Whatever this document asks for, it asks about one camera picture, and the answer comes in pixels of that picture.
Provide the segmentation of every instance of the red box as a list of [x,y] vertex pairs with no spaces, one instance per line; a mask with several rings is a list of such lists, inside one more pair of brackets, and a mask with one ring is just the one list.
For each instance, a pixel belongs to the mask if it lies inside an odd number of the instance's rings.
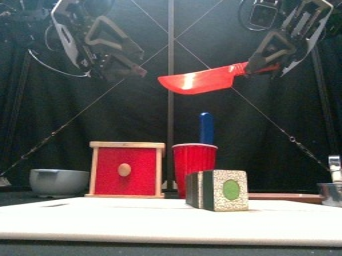
[[163,198],[164,143],[92,141],[86,196]]

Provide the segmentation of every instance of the red plastic cup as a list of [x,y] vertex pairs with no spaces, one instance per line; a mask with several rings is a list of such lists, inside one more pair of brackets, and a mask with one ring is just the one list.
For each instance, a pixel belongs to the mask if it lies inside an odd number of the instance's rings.
[[217,147],[201,143],[176,144],[173,166],[179,198],[185,198],[185,176],[215,169]]

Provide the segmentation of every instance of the red knife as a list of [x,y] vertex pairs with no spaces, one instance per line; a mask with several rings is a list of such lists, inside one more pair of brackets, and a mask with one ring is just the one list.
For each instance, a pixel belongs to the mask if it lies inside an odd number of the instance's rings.
[[[208,70],[157,77],[160,84],[172,92],[179,94],[199,94],[232,86],[235,76],[245,75],[244,68],[248,62],[236,63],[229,66],[212,68]],[[272,65],[257,71],[265,72],[279,68]]]

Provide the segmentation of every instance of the white table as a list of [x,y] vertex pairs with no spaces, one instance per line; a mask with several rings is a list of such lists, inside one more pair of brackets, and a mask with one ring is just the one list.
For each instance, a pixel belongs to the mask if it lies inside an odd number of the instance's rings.
[[0,240],[342,248],[342,208],[248,204],[248,211],[211,212],[180,199],[81,197],[5,206]]

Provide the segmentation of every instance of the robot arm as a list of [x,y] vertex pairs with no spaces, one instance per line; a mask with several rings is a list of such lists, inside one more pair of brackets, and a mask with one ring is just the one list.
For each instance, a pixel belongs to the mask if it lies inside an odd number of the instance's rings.
[[70,62],[88,76],[106,81],[117,77],[144,76],[145,70],[132,61],[142,58],[141,48],[104,14],[89,15],[86,2],[58,0],[50,11]]
[[255,53],[248,59],[245,73],[280,65],[276,72],[284,75],[312,50],[332,12],[332,5],[324,0],[303,0],[283,21],[279,29],[265,35]]

